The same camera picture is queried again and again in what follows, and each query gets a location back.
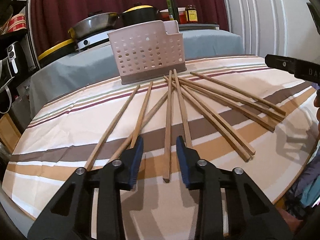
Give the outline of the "steel wok with lid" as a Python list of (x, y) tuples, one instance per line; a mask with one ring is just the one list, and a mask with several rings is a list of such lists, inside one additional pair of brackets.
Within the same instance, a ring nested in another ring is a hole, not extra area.
[(81, 40), (102, 31), (114, 28), (119, 18), (116, 12), (95, 13), (69, 28), (68, 33), (74, 40)]

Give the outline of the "wooden chopstick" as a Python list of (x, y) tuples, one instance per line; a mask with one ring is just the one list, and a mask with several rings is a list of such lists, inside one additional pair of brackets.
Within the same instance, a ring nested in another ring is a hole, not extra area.
[(163, 163), (163, 181), (170, 182), (171, 171), (171, 104), (172, 104), (172, 71), (169, 71), (168, 77), (168, 99), (167, 99), (167, 113), (165, 126), (165, 141), (164, 141), (164, 163)]
[(196, 72), (190, 72), (190, 74), (192, 74), (194, 76), (197, 76), (197, 77), (200, 77), (202, 79), (208, 80), (210, 82), (216, 83), (216, 84), (221, 85), (223, 87), (226, 87), (228, 89), (231, 89), (231, 90), (233, 90), (233, 91), (235, 91), (237, 93), (240, 93), (240, 94), (242, 94), (242, 95), (244, 95), (246, 97), (252, 98), (252, 99), (254, 99), (254, 100), (256, 100), (256, 101), (258, 101), (260, 103), (263, 103), (263, 104), (271, 107), (272, 109), (274, 109), (276, 112), (278, 112), (279, 114), (281, 114), (283, 116), (286, 115), (286, 112), (284, 110), (282, 110), (280, 107), (278, 107), (277, 105), (275, 105), (275, 104), (273, 104), (273, 103), (271, 103), (271, 102), (269, 102), (269, 101), (267, 101), (267, 100), (265, 100), (263, 98), (260, 98), (260, 97), (254, 95), (254, 94), (252, 94), (250, 92), (247, 92), (247, 91), (245, 91), (243, 89), (237, 88), (237, 87), (235, 87), (233, 85), (230, 85), (228, 83), (219, 81), (219, 80), (214, 79), (212, 77), (209, 77), (209, 76), (206, 76), (206, 75), (203, 75), (203, 74), (199, 74), (199, 73), (196, 73)]
[(244, 99), (244, 98), (241, 98), (241, 97), (238, 97), (238, 96), (235, 96), (235, 95), (232, 95), (232, 94), (229, 94), (227, 92), (223, 92), (223, 91), (220, 91), (218, 89), (215, 89), (215, 88), (211, 88), (211, 87), (208, 87), (207, 85), (203, 85), (203, 84), (197, 84), (196, 82), (194, 81), (189, 81), (189, 80), (186, 80), (186, 79), (183, 79), (181, 77), (178, 78), (179, 81), (183, 84), (183, 85), (186, 85), (190, 88), (193, 88), (195, 90), (197, 90), (198, 92), (201, 92), (203, 94), (206, 94), (206, 95), (210, 95), (210, 96), (219, 96), (221, 97), (223, 100), (226, 100), (226, 99), (230, 99), (232, 102), (239, 102), (239, 103), (242, 103), (244, 105), (248, 105), (249, 107), (252, 107), (256, 110), (259, 110), (260, 112), (274, 118), (275, 120), (278, 120), (278, 121), (282, 121), (285, 119), (285, 115), (282, 115), (280, 113), (277, 113), (275, 111), (272, 111), (266, 107), (263, 107), (255, 102), (251, 102), (247, 99)]
[(211, 109), (202, 99), (195, 95), (186, 85), (182, 85), (182, 88), (197, 101), (208, 113), (210, 113), (221, 126), (228, 131), (230, 135), (250, 154), (255, 155), (255, 149), (235, 130), (224, 118), (221, 117), (215, 110)]
[(186, 109), (184, 99), (182, 96), (182, 91), (180, 88), (180, 83), (178, 80), (176, 69), (174, 69), (174, 79), (175, 79), (175, 85), (176, 85), (176, 90), (177, 90), (177, 94), (178, 94), (178, 102), (179, 102), (180, 112), (181, 112), (184, 137), (185, 137), (185, 144), (188, 148), (192, 148), (193, 145), (192, 145), (192, 139), (191, 139), (189, 124), (188, 124), (187, 109)]
[(92, 169), (93, 164), (94, 164), (101, 148), (103, 147), (104, 143), (106, 142), (108, 137), (113, 132), (113, 130), (116, 127), (117, 123), (119, 122), (120, 118), (124, 114), (125, 110), (127, 109), (128, 105), (130, 104), (130, 102), (132, 101), (133, 97), (135, 96), (135, 94), (138, 92), (139, 89), (140, 89), (140, 85), (137, 85), (135, 87), (135, 89), (133, 90), (133, 92), (131, 93), (131, 95), (129, 96), (129, 98), (126, 100), (126, 102), (121, 107), (120, 111), (116, 114), (114, 119), (111, 121), (111, 123), (109, 124), (106, 131), (103, 133), (102, 137), (100, 138), (99, 142), (97, 143), (97, 145), (95, 146), (95, 148), (93, 149), (91, 154), (89, 155), (89, 158), (87, 159), (87, 161), (84, 165), (84, 168), (86, 170), (90, 171)]
[(132, 133), (132, 139), (131, 139), (130, 148), (134, 147), (134, 145), (135, 145), (135, 143), (137, 141), (137, 138), (139, 136), (139, 133), (140, 133), (140, 130), (141, 130), (141, 127), (142, 127), (143, 118), (144, 118), (144, 115), (145, 115), (145, 111), (146, 111), (146, 108), (148, 106), (148, 101), (149, 101), (149, 98), (150, 98), (152, 86), (153, 86), (153, 82), (151, 81), (149, 83), (148, 90), (147, 90), (146, 95), (144, 97), (144, 101), (143, 101), (142, 107), (140, 109), (140, 113), (139, 113), (139, 116), (138, 116), (138, 119), (137, 119), (137, 122), (136, 122), (135, 129), (134, 129), (134, 131)]
[(216, 129), (217, 131), (228, 141), (232, 148), (238, 153), (243, 161), (248, 162), (251, 159), (251, 155), (248, 150), (244, 148), (244, 142), (238, 137), (232, 135), (232, 133), (223, 125), (219, 120), (207, 111), (194, 97), (189, 93), (181, 91), (182, 96), (201, 113)]
[(263, 126), (265, 129), (268, 129), (271, 132), (274, 132), (275, 130), (275, 124), (265, 121), (263, 118), (259, 117), (258, 115), (254, 114), (252, 111), (247, 110), (246, 108), (237, 105), (236, 103), (232, 102), (231, 100), (225, 99), (224, 97), (220, 95), (216, 95), (204, 88), (198, 87), (196, 85), (192, 85), (187, 83), (186, 81), (182, 80), (182, 78), (178, 78), (179, 82), (183, 85), (186, 85), (188, 88), (192, 88), (193, 90), (205, 95), (206, 97), (224, 105), (229, 108), (235, 109), (236, 111), (239, 111), (244, 116), (250, 118), (251, 120), (257, 122), (261, 126)]
[[(152, 119), (152, 117), (157, 113), (157, 111), (161, 108), (163, 103), (168, 98), (168, 92), (166, 92), (158, 101), (157, 103), (152, 107), (152, 109), (147, 113), (147, 115), (144, 117), (140, 129), (143, 129), (145, 125), (148, 124), (148, 122)], [(121, 153), (131, 144), (133, 136), (136, 134), (135, 131), (133, 131), (127, 139), (120, 145), (120, 147), (116, 150), (116, 152), (111, 156), (111, 158), (108, 160), (108, 163), (114, 161), (115, 159), (118, 159)]]

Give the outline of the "red striped round tin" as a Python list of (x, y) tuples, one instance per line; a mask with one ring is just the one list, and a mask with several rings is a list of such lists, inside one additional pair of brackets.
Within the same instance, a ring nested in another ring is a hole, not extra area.
[(27, 23), (25, 14), (17, 14), (13, 16), (9, 21), (7, 33), (11, 33), (26, 28)]

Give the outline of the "flat yellow black pan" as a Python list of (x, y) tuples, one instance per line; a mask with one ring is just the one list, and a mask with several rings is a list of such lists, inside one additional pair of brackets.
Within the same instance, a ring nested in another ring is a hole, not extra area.
[(52, 48), (49, 48), (38, 57), (40, 68), (44, 68), (52, 62), (69, 55), (75, 51), (76, 42), (73, 39), (65, 40)]

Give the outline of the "wooden board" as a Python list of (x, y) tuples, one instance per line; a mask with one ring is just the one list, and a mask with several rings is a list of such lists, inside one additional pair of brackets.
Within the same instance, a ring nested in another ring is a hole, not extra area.
[(0, 134), (1, 141), (9, 150), (9, 153), (13, 153), (17, 143), (20, 140), (21, 133), (15, 126), (8, 113), (4, 114), (0, 119)]

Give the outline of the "grey tray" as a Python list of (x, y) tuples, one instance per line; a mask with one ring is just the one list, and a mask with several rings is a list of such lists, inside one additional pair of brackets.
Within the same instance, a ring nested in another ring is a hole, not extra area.
[(187, 30), (219, 30), (220, 26), (218, 24), (204, 24), (204, 23), (189, 23), (189, 24), (179, 24), (180, 31)]

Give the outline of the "striped tablecloth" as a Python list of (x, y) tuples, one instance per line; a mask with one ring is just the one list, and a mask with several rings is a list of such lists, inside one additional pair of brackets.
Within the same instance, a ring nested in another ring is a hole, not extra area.
[[(293, 75), (268, 68), (257, 56), (228, 56), (187, 63), (181, 77), (226, 92), (227, 88), (195, 76), (212, 77), (250, 92), (285, 112), (282, 121), (251, 109), (274, 127), (271, 132), (238, 111), (199, 94), (255, 150), (245, 162), (225, 138), (191, 105), (187, 105), (192, 145), (216, 167), (242, 168), (271, 202), (278, 201), (306, 166), (318, 135), (315, 89)], [(44, 105), (15, 147), (1, 189), (1, 204), (26, 235), (34, 220), (76, 168), (84, 166), (110, 122), (133, 96), (119, 123), (101, 149), (94, 168), (103, 167), (134, 130), (146, 94), (148, 109), (167, 93), (164, 79), (122, 85), (115, 77), (82, 87)], [(137, 188), (121, 193), (128, 239), (192, 239), (198, 192), (181, 180), (176, 153), (171, 154), (171, 180), (163, 181), (165, 121), (163, 105), (141, 131), (144, 155)]]

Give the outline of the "dark olive oil bottle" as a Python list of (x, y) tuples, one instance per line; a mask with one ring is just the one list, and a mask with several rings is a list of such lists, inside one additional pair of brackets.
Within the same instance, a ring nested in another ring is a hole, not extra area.
[(180, 23), (180, 17), (178, 13), (176, 0), (166, 0), (166, 3), (168, 7), (169, 19), (171, 21), (176, 20), (178, 23)]

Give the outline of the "grey-blue table cover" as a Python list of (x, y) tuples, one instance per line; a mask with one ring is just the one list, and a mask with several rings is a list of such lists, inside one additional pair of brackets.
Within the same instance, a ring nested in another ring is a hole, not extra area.
[[(188, 60), (245, 53), (241, 36), (224, 30), (187, 30), (182, 34)], [(64, 56), (31, 77), (31, 116), (55, 98), (118, 75), (111, 46), (107, 43)]]

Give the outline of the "black shelf unit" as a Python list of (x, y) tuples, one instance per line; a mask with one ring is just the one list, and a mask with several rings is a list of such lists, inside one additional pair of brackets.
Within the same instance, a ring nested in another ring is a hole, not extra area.
[(1, 115), (8, 113), (20, 133), (31, 122), (29, 87), (40, 70), (31, 36), (29, 1), (11, 1), (1, 27)]

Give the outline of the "black pot yellow lid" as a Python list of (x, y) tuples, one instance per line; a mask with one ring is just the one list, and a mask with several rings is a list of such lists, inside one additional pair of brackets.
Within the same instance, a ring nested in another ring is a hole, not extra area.
[(135, 24), (160, 20), (159, 10), (151, 5), (136, 5), (124, 11), (120, 16), (123, 26), (128, 27)]

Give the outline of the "white cabinet doors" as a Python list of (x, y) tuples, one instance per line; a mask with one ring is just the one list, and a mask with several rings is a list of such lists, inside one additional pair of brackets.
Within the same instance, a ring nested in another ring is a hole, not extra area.
[(319, 63), (319, 34), (309, 0), (225, 0), (229, 31), (246, 54), (295, 57)]

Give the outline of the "pink perforated utensil holder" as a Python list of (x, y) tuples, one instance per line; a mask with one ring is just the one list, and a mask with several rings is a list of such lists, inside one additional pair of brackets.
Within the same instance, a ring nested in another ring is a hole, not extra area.
[(108, 33), (108, 38), (124, 85), (187, 70), (176, 20), (123, 27)]

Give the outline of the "sauce jar yellow label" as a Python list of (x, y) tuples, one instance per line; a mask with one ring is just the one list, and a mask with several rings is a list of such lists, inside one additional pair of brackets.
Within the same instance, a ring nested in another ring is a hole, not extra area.
[(186, 17), (186, 21), (187, 23), (197, 23), (198, 19), (197, 19), (197, 10), (195, 5), (187, 5), (185, 7), (185, 17)]

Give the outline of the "dark red curtain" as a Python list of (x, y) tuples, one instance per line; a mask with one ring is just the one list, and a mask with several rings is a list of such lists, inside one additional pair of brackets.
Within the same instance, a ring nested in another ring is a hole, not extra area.
[[(201, 23), (217, 23), (228, 30), (224, 0), (176, 0), (179, 7), (194, 5)], [(37, 55), (70, 38), (68, 29), (96, 11), (121, 13), (136, 3), (167, 8), (165, 0), (31, 0), (30, 18)]]

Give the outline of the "white induction cooker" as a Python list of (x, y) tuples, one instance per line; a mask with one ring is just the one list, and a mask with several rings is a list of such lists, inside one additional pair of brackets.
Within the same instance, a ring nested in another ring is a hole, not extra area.
[(96, 33), (92, 36), (89, 36), (87, 38), (83, 38), (81, 41), (77, 42), (77, 47), (79, 51), (84, 51), (89, 48), (98, 46), (100, 44), (109, 42), (109, 36), (108, 34), (110, 32), (115, 31), (115, 29), (105, 30), (101, 31), (99, 33)]

